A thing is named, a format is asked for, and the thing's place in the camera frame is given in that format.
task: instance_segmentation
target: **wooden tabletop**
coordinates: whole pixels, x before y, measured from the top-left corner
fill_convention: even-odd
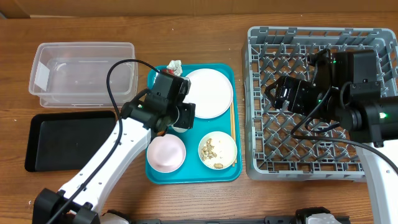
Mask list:
[[[43,42],[131,42],[136,57],[153,65],[226,63],[234,71],[240,135],[244,138],[241,49],[252,26],[383,27],[398,31],[398,13],[264,14],[206,17],[99,17],[0,20],[0,223],[31,223],[43,188],[57,191],[76,171],[29,173],[24,169],[30,120],[45,109],[28,92],[30,70]],[[139,67],[139,90],[149,69]],[[352,223],[373,223],[365,183],[254,181],[245,171],[228,183],[155,185],[142,153],[116,184],[104,209],[133,218],[164,220],[262,218],[324,206]]]

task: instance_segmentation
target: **blue tray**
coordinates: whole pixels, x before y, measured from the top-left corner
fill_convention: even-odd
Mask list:
[[[165,65],[156,67],[161,70],[166,68]],[[172,128],[169,128],[168,134],[178,136],[187,148],[187,156],[182,166],[169,174],[163,174],[154,170],[146,160],[146,174],[150,181],[155,184],[186,184],[186,183],[204,183],[204,182],[222,182],[232,181],[239,177],[242,172],[242,152],[241,152],[241,138],[239,135],[239,119],[238,108],[236,103],[235,79],[234,73],[228,65],[222,63],[214,64],[198,64],[198,65],[182,65],[182,76],[185,77],[190,72],[201,68],[211,68],[224,74],[232,84],[234,89],[234,113],[235,113],[235,133],[236,145],[238,147],[238,163],[234,167],[230,166],[224,170],[213,170],[205,166],[198,155],[198,145],[203,136],[212,131],[222,131],[231,134],[231,109],[228,109],[224,114],[213,119],[195,118],[193,128],[178,133]],[[152,70],[148,74],[147,85],[152,88],[155,78],[155,72]]]

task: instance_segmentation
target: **tray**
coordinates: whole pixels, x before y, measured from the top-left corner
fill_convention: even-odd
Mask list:
[[[166,68],[165,65],[156,67],[161,70]],[[204,135],[212,131],[222,131],[231,134],[231,110],[228,109],[224,114],[213,119],[195,118],[193,128],[184,133],[177,133],[172,128],[169,128],[168,133],[178,136],[187,148],[187,156],[182,166],[169,174],[163,174],[154,170],[146,160],[146,174],[150,181],[155,184],[186,184],[186,183],[204,183],[204,182],[225,182],[232,181],[239,177],[242,172],[242,152],[241,152],[241,138],[239,135],[239,118],[238,108],[236,102],[235,80],[234,73],[228,65],[222,63],[214,64],[197,64],[197,65],[182,65],[182,76],[185,77],[190,72],[201,69],[211,68],[224,74],[231,82],[234,90],[234,113],[235,113],[235,132],[236,145],[238,147],[238,163],[234,167],[230,166],[224,170],[212,170],[205,166],[198,156],[198,145]],[[150,71],[147,79],[147,86],[152,88],[154,82],[155,72]]]
[[[381,96],[397,95],[397,39],[389,29],[327,27],[252,27],[243,47],[246,103],[246,173],[256,180],[344,179],[365,181],[362,164],[351,145],[325,141],[298,141],[290,130],[303,116],[275,110],[263,94],[282,75],[311,80],[314,69],[307,55],[325,48],[332,52],[368,50],[377,52],[377,79]],[[310,123],[310,127],[327,127]],[[311,134],[304,127],[302,134]],[[328,136],[347,138],[337,128]]]

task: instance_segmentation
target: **gray dish rack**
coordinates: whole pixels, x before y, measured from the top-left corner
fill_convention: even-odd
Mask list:
[[[242,49],[246,104],[246,173],[256,180],[346,179],[365,181],[362,165],[351,145],[296,140],[290,130],[303,118],[275,110],[264,89],[282,75],[311,80],[314,69],[307,55],[328,48],[331,52],[373,49],[377,52],[377,78],[382,96],[397,95],[397,40],[389,29],[252,27]],[[329,124],[311,122],[310,127]],[[312,134],[304,127],[302,134]],[[338,128],[325,134],[347,138]]]

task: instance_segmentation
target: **transparent container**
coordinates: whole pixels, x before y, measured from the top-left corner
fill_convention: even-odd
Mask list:
[[[29,92],[48,108],[102,108],[112,103],[106,75],[116,62],[135,58],[134,46],[122,42],[44,43],[39,46],[30,74]],[[110,85],[118,106],[137,91],[137,63],[118,65]]]

